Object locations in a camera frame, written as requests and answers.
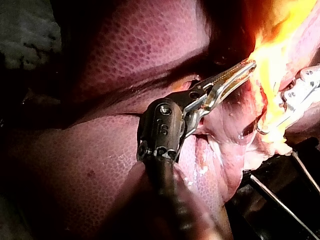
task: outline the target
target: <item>metal rod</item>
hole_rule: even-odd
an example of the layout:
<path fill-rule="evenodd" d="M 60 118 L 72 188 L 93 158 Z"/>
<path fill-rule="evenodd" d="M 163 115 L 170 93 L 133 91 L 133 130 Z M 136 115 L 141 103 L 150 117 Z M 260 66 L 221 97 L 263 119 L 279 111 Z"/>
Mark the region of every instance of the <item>metal rod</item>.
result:
<path fill-rule="evenodd" d="M 316 240 L 320 240 L 286 205 L 284 205 L 277 196 L 270 191 L 262 182 L 259 181 L 254 175 L 250 176 L 252 183 L 263 191 L 269 198 L 271 198 L 279 207 L 286 211 L 291 217 L 293 217 L 299 224 L 301 224 Z"/>
<path fill-rule="evenodd" d="M 293 151 L 292 152 L 292 156 L 295 159 L 295 161 L 299 164 L 301 170 L 303 171 L 304 175 L 308 178 L 308 180 L 310 181 L 310 183 L 312 184 L 312 186 L 315 188 L 315 190 L 318 192 L 318 194 L 320 195 L 320 187 L 319 185 L 316 183 L 316 181 L 314 180 L 314 178 L 310 175 L 310 173 L 308 172 L 306 166 L 302 163 L 302 161 L 300 160 L 298 154 Z"/>

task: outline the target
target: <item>metal rivet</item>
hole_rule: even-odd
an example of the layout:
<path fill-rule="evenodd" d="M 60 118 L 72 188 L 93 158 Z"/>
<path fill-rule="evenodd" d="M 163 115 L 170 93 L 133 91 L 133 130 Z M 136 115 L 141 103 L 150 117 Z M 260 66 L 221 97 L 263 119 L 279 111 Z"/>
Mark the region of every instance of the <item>metal rivet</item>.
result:
<path fill-rule="evenodd" d="M 172 112 L 171 109 L 166 105 L 162 105 L 160 107 L 160 113 L 164 116 L 169 116 L 171 112 Z"/>
<path fill-rule="evenodd" d="M 192 91 L 189 93 L 189 97 L 196 100 L 200 97 L 200 94 L 196 91 Z"/>

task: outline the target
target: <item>metal jaw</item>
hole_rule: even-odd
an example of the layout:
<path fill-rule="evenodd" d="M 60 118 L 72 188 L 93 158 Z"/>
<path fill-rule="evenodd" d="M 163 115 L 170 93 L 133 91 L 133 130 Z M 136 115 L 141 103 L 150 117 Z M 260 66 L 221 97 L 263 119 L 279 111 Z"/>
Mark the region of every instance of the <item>metal jaw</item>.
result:
<path fill-rule="evenodd" d="M 256 66 L 254 60 L 244 60 L 189 90 L 152 102 L 139 121 L 137 159 L 152 155 L 176 161 L 183 141 L 197 129 L 201 118 L 246 82 Z"/>
<path fill-rule="evenodd" d="M 320 90 L 320 65 L 304 68 L 300 71 L 300 78 L 294 81 L 294 86 L 278 93 L 279 104 L 284 107 L 285 113 L 272 124 L 262 127 L 262 118 L 258 121 L 256 129 L 262 135 L 267 135 L 284 122 L 291 120 L 297 111 L 305 111 L 310 95 Z"/>
<path fill-rule="evenodd" d="M 194 133 L 205 115 L 245 83 L 256 66 L 256 61 L 244 60 L 216 76 L 197 83 L 189 90 L 169 94 L 166 98 L 172 99 L 180 106 L 186 121 L 184 137 L 187 138 Z"/>

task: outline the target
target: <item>red blood spot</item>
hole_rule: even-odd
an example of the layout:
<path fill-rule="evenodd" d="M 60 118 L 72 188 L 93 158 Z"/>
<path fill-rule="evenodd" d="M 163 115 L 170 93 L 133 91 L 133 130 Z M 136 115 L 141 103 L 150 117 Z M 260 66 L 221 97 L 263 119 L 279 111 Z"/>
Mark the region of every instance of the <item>red blood spot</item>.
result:
<path fill-rule="evenodd" d="M 96 173 L 91 169 L 86 176 L 90 179 L 94 179 L 96 177 Z"/>

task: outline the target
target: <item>lobular pattern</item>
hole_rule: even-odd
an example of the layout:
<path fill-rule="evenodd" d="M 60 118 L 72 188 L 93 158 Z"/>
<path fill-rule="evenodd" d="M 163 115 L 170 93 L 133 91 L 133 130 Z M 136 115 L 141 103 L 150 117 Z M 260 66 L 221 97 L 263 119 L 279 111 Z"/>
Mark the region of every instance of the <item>lobular pattern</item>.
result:
<path fill-rule="evenodd" d="M 210 37 L 200 1 L 122 1 L 92 39 L 73 100 L 150 81 L 202 53 Z"/>

